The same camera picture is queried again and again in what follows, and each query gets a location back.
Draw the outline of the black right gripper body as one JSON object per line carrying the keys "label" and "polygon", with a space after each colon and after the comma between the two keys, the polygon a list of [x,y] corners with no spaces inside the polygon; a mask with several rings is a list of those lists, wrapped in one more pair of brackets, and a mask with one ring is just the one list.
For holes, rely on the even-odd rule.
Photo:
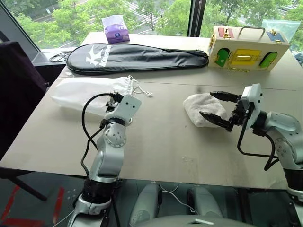
{"label": "black right gripper body", "polygon": [[233,100],[232,102],[235,103],[235,108],[229,117],[228,129],[232,129],[234,125],[242,126],[246,113],[246,109],[244,108],[241,100]]}

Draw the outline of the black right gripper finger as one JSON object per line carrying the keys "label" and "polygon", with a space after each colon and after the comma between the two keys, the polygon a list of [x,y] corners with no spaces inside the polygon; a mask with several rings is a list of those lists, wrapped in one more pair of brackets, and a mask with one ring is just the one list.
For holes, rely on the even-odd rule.
{"label": "black right gripper finger", "polygon": [[202,111],[200,111],[199,113],[202,117],[204,117],[210,123],[215,124],[221,128],[224,128],[228,132],[232,131],[233,126],[230,121],[225,120],[225,119],[221,118],[220,116],[213,114],[213,113],[207,113],[207,112],[202,112]]}
{"label": "black right gripper finger", "polygon": [[210,92],[210,95],[225,102],[237,103],[241,99],[241,95],[236,95],[225,91],[213,91]]}

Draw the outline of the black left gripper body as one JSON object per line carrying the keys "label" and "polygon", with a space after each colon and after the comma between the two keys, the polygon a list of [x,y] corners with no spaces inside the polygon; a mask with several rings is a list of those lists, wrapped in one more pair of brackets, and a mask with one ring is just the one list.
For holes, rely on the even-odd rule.
{"label": "black left gripper body", "polygon": [[110,99],[106,103],[106,113],[112,112],[121,103],[124,96],[118,92],[110,93]]}

